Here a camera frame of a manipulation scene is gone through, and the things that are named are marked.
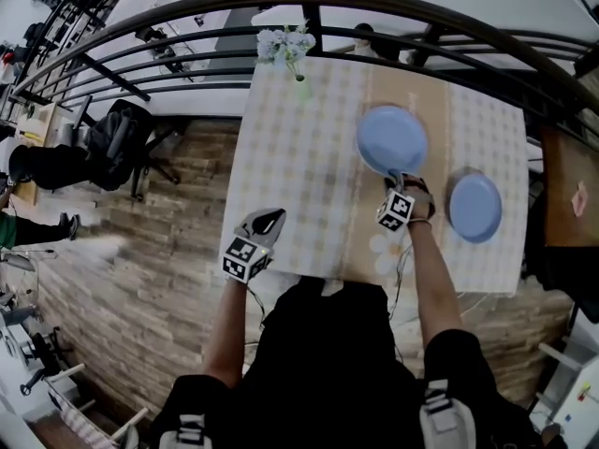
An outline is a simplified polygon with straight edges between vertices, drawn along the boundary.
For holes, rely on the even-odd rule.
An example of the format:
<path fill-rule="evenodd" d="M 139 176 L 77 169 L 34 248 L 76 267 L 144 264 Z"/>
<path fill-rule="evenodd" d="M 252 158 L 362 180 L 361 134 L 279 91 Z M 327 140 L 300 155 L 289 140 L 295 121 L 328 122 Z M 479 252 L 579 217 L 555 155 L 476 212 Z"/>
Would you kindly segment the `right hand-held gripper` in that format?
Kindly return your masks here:
<path fill-rule="evenodd" d="M 397 232 L 411 218 L 415 200 L 403 193 L 406 176 L 399 170 L 391 170 L 390 178 L 384 178 L 385 199 L 376 213 L 376 222 L 386 230 Z"/>

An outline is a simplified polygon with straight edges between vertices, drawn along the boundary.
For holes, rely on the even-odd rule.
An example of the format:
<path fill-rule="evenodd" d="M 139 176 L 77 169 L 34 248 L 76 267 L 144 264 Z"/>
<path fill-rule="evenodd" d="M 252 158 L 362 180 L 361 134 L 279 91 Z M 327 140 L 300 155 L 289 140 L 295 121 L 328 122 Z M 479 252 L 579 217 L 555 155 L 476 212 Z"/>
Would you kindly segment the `person's right hand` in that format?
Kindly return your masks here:
<path fill-rule="evenodd" d="M 403 193 L 415 200 L 410 221 L 429 221 L 435 214 L 436 208 L 433 195 L 423 179 L 404 174 Z"/>

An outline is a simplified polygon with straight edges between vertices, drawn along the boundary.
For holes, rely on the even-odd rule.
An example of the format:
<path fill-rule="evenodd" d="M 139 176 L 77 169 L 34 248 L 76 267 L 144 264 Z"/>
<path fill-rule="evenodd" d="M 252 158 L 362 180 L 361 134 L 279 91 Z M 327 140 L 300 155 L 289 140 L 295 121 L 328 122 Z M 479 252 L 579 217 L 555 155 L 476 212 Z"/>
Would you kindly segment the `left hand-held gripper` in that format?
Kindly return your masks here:
<path fill-rule="evenodd" d="M 274 245 L 285 224 L 284 209 L 263 209 L 245 216 L 223 254 L 223 271 L 238 282 L 249 282 L 273 259 Z"/>

